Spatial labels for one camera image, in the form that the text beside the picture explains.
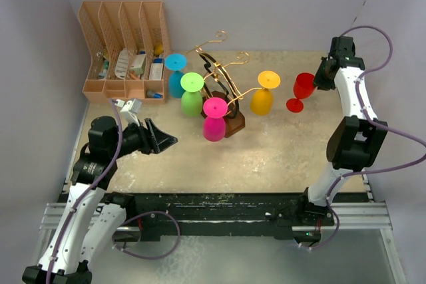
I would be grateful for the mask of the red wine glass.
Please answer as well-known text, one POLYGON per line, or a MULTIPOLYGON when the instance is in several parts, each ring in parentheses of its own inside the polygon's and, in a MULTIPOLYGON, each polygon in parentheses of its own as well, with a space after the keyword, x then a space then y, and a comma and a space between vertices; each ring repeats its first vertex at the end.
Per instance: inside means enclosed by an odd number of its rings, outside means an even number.
POLYGON ((287 101, 286 107, 290 112, 299 113, 304 109, 303 99, 308 98, 314 92, 314 75, 308 72, 300 73, 293 86, 294 98, 287 101))

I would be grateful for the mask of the pink wine glass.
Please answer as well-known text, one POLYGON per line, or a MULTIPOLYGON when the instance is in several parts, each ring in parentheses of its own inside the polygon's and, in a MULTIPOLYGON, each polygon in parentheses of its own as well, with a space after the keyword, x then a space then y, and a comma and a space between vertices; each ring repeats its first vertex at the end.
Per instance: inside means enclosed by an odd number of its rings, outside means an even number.
POLYGON ((228 111, 228 104, 218 97, 208 98, 203 105, 206 115, 203 123, 203 137, 210 142, 218 142, 226 134, 224 116, 228 111))

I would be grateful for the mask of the yellow wine glass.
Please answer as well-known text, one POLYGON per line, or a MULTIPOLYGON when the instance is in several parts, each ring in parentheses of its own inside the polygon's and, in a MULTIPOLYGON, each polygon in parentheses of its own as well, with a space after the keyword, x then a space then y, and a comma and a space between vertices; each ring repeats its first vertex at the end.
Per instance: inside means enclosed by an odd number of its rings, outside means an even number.
POLYGON ((250 110, 258 115, 265 116, 270 113, 274 101, 272 89, 279 87, 280 76, 274 71, 262 71, 258 75, 260 88, 257 89, 250 103, 250 110))

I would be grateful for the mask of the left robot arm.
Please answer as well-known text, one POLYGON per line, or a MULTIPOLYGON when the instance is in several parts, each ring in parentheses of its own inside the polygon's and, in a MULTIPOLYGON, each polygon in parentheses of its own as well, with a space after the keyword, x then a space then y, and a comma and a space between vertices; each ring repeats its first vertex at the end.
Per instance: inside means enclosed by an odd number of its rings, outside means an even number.
POLYGON ((39 262, 25 268, 24 283, 90 283, 93 262, 116 229, 137 217, 134 196, 106 193, 117 159, 135 151, 159 154, 178 142, 149 118, 144 124, 133 118, 123 128, 119 118, 101 116, 91 122, 88 137, 56 232, 39 262))

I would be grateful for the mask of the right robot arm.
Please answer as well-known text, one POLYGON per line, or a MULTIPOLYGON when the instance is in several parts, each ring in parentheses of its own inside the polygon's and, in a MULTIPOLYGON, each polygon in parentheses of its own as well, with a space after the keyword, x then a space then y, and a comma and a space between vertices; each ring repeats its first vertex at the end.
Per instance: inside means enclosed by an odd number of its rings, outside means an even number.
POLYGON ((338 91, 343 118, 327 143, 323 173, 306 188, 296 208, 297 220, 304 225, 315 225, 332 216, 328 206, 337 192, 353 173, 372 166, 387 135, 380 128, 386 123, 374 113, 365 84, 359 79, 364 70, 363 59, 355 55, 353 39, 334 37, 328 56, 322 58, 314 76, 313 86, 338 91))

